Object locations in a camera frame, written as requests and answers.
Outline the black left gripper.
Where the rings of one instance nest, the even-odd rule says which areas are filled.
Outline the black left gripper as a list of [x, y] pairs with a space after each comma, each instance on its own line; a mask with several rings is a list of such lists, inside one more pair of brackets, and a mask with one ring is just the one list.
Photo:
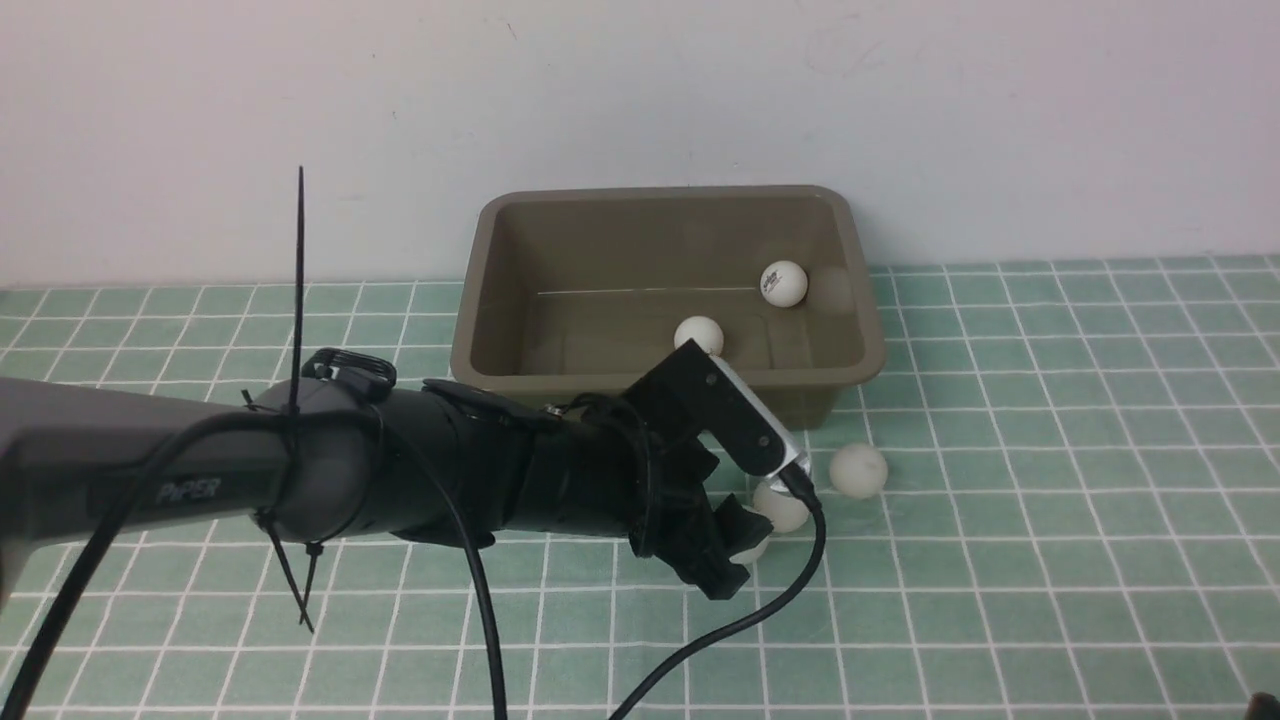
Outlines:
[[768, 516], [728, 495], [713, 510], [704, 483], [719, 460], [699, 439], [668, 448], [622, 400], [620, 419], [635, 451], [636, 518], [628, 542], [635, 555], [659, 559], [707, 598], [731, 600], [749, 570], [728, 553], [753, 551], [774, 527]]

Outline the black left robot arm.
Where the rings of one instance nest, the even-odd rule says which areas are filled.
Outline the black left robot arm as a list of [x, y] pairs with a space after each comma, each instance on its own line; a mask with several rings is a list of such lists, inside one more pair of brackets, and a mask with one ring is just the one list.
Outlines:
[[317, 355], [298, 389], [247, 407], [3, 380], [3, 593], [40, 547], [90, 537], [163, 443], [200, 421], [250, 418], [184, 451], [127, 529], [253, 515], [285, 543], [357, 536], [480, 550], [502, 530], [625, 538], [710, 600], [748, 579], [731, 562], [771, 532], [704, 489], [718, 457], [748, 474], [796, 459], [786, 429], [721, 360], [682, 348], [622, 395], [535, 409], [452, 380], [421, 389]]

